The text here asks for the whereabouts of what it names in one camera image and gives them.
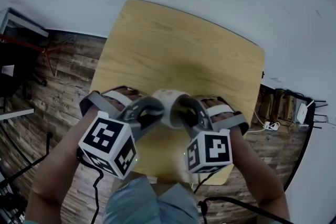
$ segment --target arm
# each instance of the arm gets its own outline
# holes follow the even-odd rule
[[[61,205],[79,164],[76,156],[78,143],[97,111],[91,109],[40,164],[31,187],[26,220],[39,224],[61,223]]]
[[[233,163],[243,175],[248,190],[258,206],[274,215],[289,219],[284,187],[274,171],[263,162],[243,139],[239,129],[230,132]],[[270,223],[259,216],[258,223]]]

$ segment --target white router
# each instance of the white router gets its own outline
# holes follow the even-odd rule
[[[308,107],[314,103],[314,100],[311,101],[308,105],[305,105],[304,103],[300,104],[298,114],[296,115],[296,119],[300,122],[300,124],[303,124],[307,115]]]

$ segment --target floor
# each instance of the floor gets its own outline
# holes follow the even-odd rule
[[[104,46],[104,39],[52,32],[50,46],[71,43],[67,48],[51,55],[51,65],[57,70],[53,77],[46,59],[38,58],[38,73],[47,79],[46,88],[34,82],[29,83],[32,94],[30,101],[22,99],[20,89],[9,101],[8,109],[35,107],[35,114],[22,116],[3,124],[10,137],[30,161],[43,156],[46,148],[46,134],[52,132],[50,144],[54,147],[67,130],[81,119],[78,103],[89,92],[95,68]],[[260,130],[257,124],[251,129]],[[291,174],[301,151],[305,132],[262,131],[251,133],[247,140],[258,155],[276,172],[285,183]],[[12,173],[26,166],[23,158],[13,150],[4,135],[0,135],[0,157],[7,161]],[[15,180],[21,194],[28,198],[30,186],[37,167]],[[97,172],[79,166],[72,187],[63,204],[61,216],[63,223],[89,223],[96,209],[92,184]],[[98,184],[100,212],[96,223],[101,223],[105,204],[111,192],[112,176],[105,175]],[[233,169],[227,182],[222,186],[202,186],[197,199],[211,196],[229,196],[255,205],[245,181],[237,169]],[[208,223],[255,223],[255,214],[232,204],[213,202],[209,205]]]

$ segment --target white roll of tape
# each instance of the white roll of tape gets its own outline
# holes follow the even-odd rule
[[[164,106],[164,114],[161,122],[173,129],[183,127],[182,121],[178,116],[176,109],[179,105],[179,99],[190,95],[176,90],[161,89],[157,90],[152,96],[159,99]]]

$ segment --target table top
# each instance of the table top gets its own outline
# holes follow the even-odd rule
[[[140,0],[128,0],[106,41],[92,90],[126,85],[148,94],[175,89],[218,95],[251,122],[264,51],[251,41],[199,17]],[[208,174],[188,174],[184,129],[160,126],[137,141],[135,171],[167,181],[198,183]],[[230,165],[206,184],[222,185]]]

